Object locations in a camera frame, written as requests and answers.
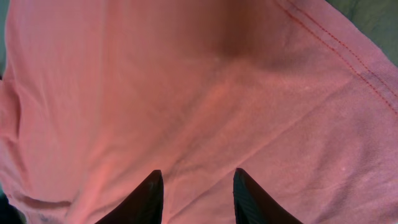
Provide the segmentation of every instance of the stitch line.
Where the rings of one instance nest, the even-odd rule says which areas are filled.
[[[302,26],[307,32],[309,32],[311,35],[313,35],[316,39],[318,39],[323,45],[327,46],[331,51],[333,51],[337,56],[339,56],[342,61],[344,61],[345,64],[360,78],[362,81],[364,81],[372,90],[375,92],[386,104],[387,106],[394,112],[395,115],[398,116],[398,111],[394,109],[394,107],[379,93],[379,91],[369,82],[367,81],[360,73],[358,73],[354,67],[345,59],[343,56],[333,47],[330,47],[325,41],[323,41],[320,37],[318,37],[314,32],[312,32],[305,24],[297,19],[295,16],[291,15],[291,13],[283,8],[276,0],[274,2],[296,23],[298,23],[300,26]]]
[[[304,14],[304,16],[306,16],[307,18],[309,18],[314,24],[316,24],[319,28],[321,28],[321,30],[323,30],[324,32],[326,32],[331,38],[333,38],[335,41],[337,41],[340,45],[342,45],[345,49],[347,49],[351,55],[353,55],[358,62],[373,76],[375,76],[396,98],[398,98],[398,95],[391,90],[391,88],[387,85],[387,83],[385,83],[385,81],[383,81],[378,75],[376,75],[374,72],[372,72],[363,62],[362,60],[342,41],[340,41],[339,39],[337,39],[337,37],[335,37],[332,33],[330,33],[329,31],[327,31],[325,28],[323,28],[314,18],[312,18],[310,15],[308,15],[304,10],[300,9],[299,7],[297,7],[291,0],[286,0],[287,2],[289,2],[296,10],[298,10],[299,12],[301,12],[302,14]]]

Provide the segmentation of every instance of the crumpled fabric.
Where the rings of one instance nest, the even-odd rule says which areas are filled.
[[[398,221],[398,69],[317,0],[12,1],[0,182],[95,223],[152,170],[163,223],[234,223],[242,167],[304,223]]]

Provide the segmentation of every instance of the pink fabric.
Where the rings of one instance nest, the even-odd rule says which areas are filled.
[[[94,223],[154,169],[163,223],[234,223],[245,169],[304,223],[398,221],[398,69],[325,1],[11,1],[0,182]]]

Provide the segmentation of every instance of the pink towel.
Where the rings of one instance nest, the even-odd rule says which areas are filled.
[[[154,169],[163,223],[234,223],[236,167],[304,223],[398,221],[398,69],[325,1],[11,1],[6,46],[29,223],[94,223]]]

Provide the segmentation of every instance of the folded pink cloth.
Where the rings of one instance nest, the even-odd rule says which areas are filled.
[[[325,1],[11,1],[6,46],[29,223],[94,223],[154,169],[163,223],[234,223],[236,167],[304,223],[398,221],[398,69]]]

